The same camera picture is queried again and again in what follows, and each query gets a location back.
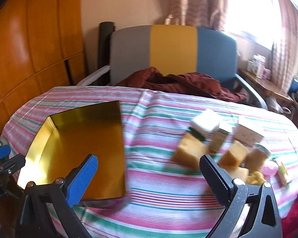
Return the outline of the yellow sponge block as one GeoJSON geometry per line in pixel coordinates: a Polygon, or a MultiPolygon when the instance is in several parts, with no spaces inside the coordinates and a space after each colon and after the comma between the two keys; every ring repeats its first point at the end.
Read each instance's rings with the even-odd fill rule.
{"type": "MultiPolygon", "coordinates": [[[[241,180],[243,180],[244,182],[247,180],[248,175],[249,175],[249,170],[246,168],[242,168],[242,167],[234,167],[231,165],[219,165],[220,168],[224,169],[229,176],[234,179],[234,178],[239,178],[241,180]]],[[[204,179],[206,180],[206,188],[204,190],[204,194],[205,195],[212,195],[213,192],[209,186],[209,182],[208,180],[211,179],[212,177],[212,171],[207,171],[206,175],[204,175],[204,179]]]]}
{"type": "Polygon", "coordinates": [[[218,160],[218,165],[228,165],[232,167],[239,167],[249,154],[249,149],[241,144],[239,141],[229,147],[225,154],[218,160]]]}
{"type": "Polygon", "coordinates": [[[209,154],[208,146],[186,133],[180,140],[172,159],[192,169],[199,170],[200,158],[209,154]]]}

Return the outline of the small green carton box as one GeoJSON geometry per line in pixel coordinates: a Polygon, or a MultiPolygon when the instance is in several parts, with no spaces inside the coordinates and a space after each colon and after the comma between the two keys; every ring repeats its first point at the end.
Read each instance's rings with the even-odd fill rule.
{"type": "Polygon", "coordinates": [[[217,153],[225,142],[227,136],[232,133],[232,125],[228,123],[220,123],[213,134],[213,138],[209,144],[209,151],[217,153]]]}

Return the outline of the white cardboard box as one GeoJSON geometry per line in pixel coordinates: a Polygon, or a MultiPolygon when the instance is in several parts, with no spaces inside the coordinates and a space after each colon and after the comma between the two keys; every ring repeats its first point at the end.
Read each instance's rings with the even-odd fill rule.
{"type": "Polygon", "coordinates": [[[263,128],[255,121],[240,116],[233,130],[233,137],[249,146],[253,146],[264,139],[264,132],[263,128]]]}

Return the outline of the white green scrub sponge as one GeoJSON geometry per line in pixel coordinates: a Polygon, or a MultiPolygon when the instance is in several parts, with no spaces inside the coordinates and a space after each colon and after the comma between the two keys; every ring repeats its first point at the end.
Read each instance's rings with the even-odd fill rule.
{"type": "Polygon", "coordinates": [[[191,120],[189,129],[198,139],[204,141],[218,128],[220,121],[221,116],[218,113],[206,109],[191,120]]]}

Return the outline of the pink hair roller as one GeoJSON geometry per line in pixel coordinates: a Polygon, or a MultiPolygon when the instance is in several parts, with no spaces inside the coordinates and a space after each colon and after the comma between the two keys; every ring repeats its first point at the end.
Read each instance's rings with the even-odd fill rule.
{"type": "Polygon", "coordinates": [[[273,176],[276,175],[278,171],[278,165],[275,161],[266,160],[260,172],[263,174],[266,181],[270,181],[273,176]]]}

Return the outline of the cracker snack packet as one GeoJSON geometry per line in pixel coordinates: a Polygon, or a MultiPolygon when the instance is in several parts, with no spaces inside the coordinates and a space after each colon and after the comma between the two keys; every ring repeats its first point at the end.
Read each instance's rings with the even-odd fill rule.
{"type": "Polygon", "coordinates": [[[292,179],[289,177],[289,174],[287,172],[285,164],[278,158],[272,159],[277,164],[277,180],[279,181],[280,185],[283,187],[286,187],[289,185],[289,183],[292,181],[292,179]]]}

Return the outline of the gold metal tray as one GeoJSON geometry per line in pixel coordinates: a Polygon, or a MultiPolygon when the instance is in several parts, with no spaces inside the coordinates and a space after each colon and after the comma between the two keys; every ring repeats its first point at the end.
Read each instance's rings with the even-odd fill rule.
{"type": "Polygon", "coordinates": [[[48,184],[67,175],[88,154],[98,169],[82,200],[120,199],[126,195],[125,153],[119,101],[78,107],[43,122],[20,170],[18,186],[48,184]]]}

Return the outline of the magenta quilted blanket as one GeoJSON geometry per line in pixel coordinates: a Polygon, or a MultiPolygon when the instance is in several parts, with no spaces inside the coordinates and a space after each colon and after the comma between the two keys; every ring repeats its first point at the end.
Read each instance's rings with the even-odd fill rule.
{"type": "Polygon", "coordinates": [[[283,237],[298,237],[298,196],[287,216],[282,219],[283,237]]]}

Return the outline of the dark red blanket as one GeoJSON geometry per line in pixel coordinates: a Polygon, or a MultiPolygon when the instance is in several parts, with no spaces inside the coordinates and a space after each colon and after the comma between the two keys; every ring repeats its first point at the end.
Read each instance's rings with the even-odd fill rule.
{"type": "Polygon", "coordinates": [[[245,93],[229,91],[222,87],[219,81],[203,73],[165,76],[155,67],[136,71],[116,85],[213,98],[234,103],[242,102],[247,97],[245,93]]]}

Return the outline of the wooden desk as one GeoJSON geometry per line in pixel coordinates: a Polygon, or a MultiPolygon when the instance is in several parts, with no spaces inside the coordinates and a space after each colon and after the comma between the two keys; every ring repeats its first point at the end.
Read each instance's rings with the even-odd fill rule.
{"type": "Polygon", "coordinates": [[[238,74],[246,80],[254,89],[258,90],[260,94],[263,96],[273,96],[280,101],[284,101],[286,103],[292,103],[292,98],[284,92],[281,88],[276,86],[273,82],[269,80],[263,80],[257,78],[254,74],[239,69],[238,74]]]}

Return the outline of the wooden wardrobe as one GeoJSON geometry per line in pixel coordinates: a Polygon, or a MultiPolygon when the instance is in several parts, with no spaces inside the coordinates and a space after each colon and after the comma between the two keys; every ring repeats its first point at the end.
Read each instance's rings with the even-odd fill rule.
{"type": "Polygon", "coordinates": [[[6,0],[0,8],[0,135],[11,115],[88,73],[81,0],[6,0]]]}

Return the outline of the blue bag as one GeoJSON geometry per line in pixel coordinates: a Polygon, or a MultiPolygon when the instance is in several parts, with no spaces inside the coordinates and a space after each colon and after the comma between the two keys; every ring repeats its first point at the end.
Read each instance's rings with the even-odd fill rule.
{"type": "Polygon", "coordinates": [[[298,91],[298,76],[294,76],[290,85],[290,88],[288,90],[288,95],[291,95],[292,93],[295,93],[298,91]]]}

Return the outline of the white boxes on desk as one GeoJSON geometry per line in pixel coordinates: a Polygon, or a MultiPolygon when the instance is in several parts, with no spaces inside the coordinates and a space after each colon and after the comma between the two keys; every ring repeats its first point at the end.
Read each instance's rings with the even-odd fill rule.
{"type": "Polygon", "coordinates": [[[271,71],[265,65],[266,58],[256,54],[247,62],[247,72],[254,74],[256,78],[261,80],[269,80],[271,71]]]}

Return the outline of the grey yellow blue chair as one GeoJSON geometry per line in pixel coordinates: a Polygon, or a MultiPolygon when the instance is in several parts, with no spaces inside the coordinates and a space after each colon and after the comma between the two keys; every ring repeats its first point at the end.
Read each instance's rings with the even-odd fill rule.
{"type": "Polygon", "coordinates": [[[215,30],[181,25],[144,25],[107,35],[109,62],[79,82],[87,86],[109,73],[114,85],[136,71],[155,67],[162,74],[203,73],[233,90],[238,83],[256,106],[267,109],[264,99],[237,73],[236,41],[215,30]]]}

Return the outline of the pink patterned curtain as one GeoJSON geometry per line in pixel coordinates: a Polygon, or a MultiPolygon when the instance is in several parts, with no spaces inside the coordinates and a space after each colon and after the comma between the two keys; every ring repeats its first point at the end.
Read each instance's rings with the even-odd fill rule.
{"type": "Polygon", "coordinates": [[[223,31],[227,7],[228,0],[170,0],[165,24],[223,31]]]}

